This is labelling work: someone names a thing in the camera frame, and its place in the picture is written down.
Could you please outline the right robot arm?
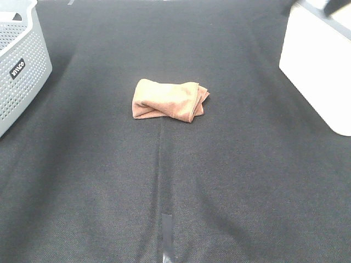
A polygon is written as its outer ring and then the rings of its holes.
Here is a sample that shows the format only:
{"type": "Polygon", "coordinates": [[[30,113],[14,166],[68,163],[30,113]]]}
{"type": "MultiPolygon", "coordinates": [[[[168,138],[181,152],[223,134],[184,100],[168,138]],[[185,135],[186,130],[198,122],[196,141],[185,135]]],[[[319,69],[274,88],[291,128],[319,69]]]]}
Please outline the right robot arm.
{"type": "MultiPolygon", "coordinates": [[[[297,1],[289,1],[287,2],[283,9],[282,9],[282,13],[284,15],[287,15],[292,6],[296,3],[297,1]]],[[[349,0],[330,0],[330,1],[327,1],[326,5],[324,6],[323,8],[323,12],[324,12],[324,15],[326,17],[330,16],[331,14],[333,14],[334,12],[340,10],[341,8],[343,8],[344,6],[348,5],[350,3],[349,0]]]]}

